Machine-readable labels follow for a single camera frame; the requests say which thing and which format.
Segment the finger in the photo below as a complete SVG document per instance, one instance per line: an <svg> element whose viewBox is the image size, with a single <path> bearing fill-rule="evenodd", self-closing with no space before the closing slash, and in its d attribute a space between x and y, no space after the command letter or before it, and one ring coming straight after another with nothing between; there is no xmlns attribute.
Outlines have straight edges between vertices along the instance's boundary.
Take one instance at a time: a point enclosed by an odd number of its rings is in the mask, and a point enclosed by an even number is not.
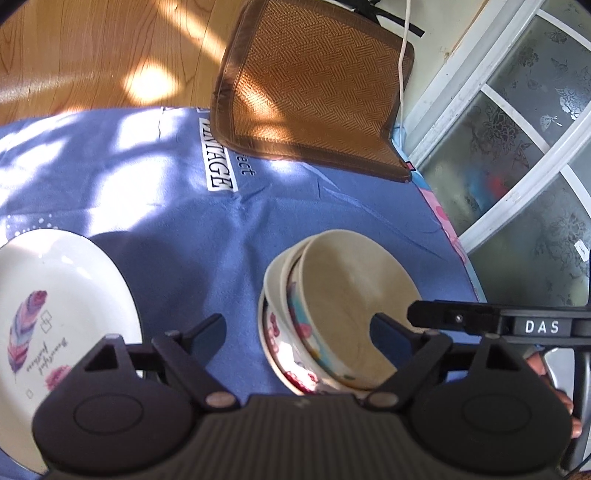
<svg viewBox="0 0 591 480"><path fill-rule="evenodd" d="M554 390L554 391L556 392L556 395L558 396L558 398L560 399L560 401L564 404L564 406L566 407L566 409L572 415L573 414L573 410L574 410L573 401L569 398L569 396L566 393L561 392L560 390Z"/></svg>
<svg viewBox="0 0 591 480"><path fill-rule="evenodd" d="M573 401L569 398L569 396L561 390L556 390L548 377L540 377L540 380L542 380L542 382L544 382L552 389L552 391L556 394L556 396L560 399L560 401L564 404L566 409L572 415L574 410L574 404Z"/></svg>
<svg viewBox="0 0 591 480"><path fill-rule="evenodd" d="M573 417L573 433L571 434L571 438L577 439L583 433L583 424L579 419Z"/></svg>
<svg viewBox="0 0 591 480"><path fill-rule="evenodd" d="M538 375L546 374L546 367L542 361L542 356L539 353L534 353L531 357L526 360L527 364L532 368Z"/></svg>

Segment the table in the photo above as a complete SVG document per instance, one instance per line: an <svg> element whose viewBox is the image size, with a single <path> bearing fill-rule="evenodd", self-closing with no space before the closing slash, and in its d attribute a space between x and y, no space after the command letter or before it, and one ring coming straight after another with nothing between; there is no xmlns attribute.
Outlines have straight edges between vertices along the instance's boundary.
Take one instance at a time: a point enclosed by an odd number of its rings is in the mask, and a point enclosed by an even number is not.
<svg viewBox="0 0 591 480"><path fill-rule="evenodd" d="M309 235L360 232L423 299L478 299L418 174L403 184L244 157L211 138L208 119L193 108L117 109L0 128L0 244L35 228L90 238L128 283L146 339L222 313L228 337L208 370L241 401L288 393L259 344L256 307L267 265ZM0 458L0 479L33 477Z"/></svg>

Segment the brown chair cushion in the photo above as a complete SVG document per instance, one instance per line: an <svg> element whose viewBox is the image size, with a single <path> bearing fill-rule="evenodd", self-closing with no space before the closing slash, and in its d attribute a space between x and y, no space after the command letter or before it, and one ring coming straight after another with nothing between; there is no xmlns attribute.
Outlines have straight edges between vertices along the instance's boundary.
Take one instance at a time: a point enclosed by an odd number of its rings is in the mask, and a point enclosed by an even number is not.
<svg viewBox="0 0 591 480"><path fill-rule="evenodd" d="M322 0L251 0L213 92L226 147L408 181L390 142L400 104L402 39ZM404 78L414 50L408 44Z"/></svg>

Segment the black strap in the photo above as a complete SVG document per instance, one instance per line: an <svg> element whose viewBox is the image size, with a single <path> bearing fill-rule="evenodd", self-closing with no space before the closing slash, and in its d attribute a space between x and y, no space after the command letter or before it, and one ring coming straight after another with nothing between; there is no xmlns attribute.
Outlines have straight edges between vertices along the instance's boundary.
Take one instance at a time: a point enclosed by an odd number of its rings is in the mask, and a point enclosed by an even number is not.
<svg viewBox="0 0 591 480"><path fill-rule="evenodd" d="M368 20L376 23L379 25L378 17L384 17L388 20L395 22L396 24L400 25L401 27L404 26L404 19L397 17L390 12L386 12L381 8L376 7L375 5L379 2L375 0L337 0L339 3L347 5L351 7L354 12L358 13L359 15L367 18ZM418 28L414 24L410 24L408 27L409 32L414 33L417 37L422 37L425 32L421 28Z"/></svg>

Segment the pink feather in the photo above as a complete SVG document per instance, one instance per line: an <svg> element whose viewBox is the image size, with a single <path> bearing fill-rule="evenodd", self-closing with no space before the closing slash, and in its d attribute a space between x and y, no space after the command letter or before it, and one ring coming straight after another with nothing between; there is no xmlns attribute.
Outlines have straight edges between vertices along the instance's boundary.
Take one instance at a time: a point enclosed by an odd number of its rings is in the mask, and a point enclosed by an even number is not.
<svg viewBox="0 0 591 480"><path fill-rule="evenodd" d="M21 303L14 316L8 341L8 363L15 374L25 364L37 315L45 304L46 297L46 291L34 291Z"/></svg>
<svg viewBox="0 0 591 480"><path fill-rule="evenodd" d="M70 373L72 367L70 365L62 365L61 367L57 367L51 371L49 375L45 378L45 385L49 391L56 388L62 380L66 377L68 373Z"/></svg>

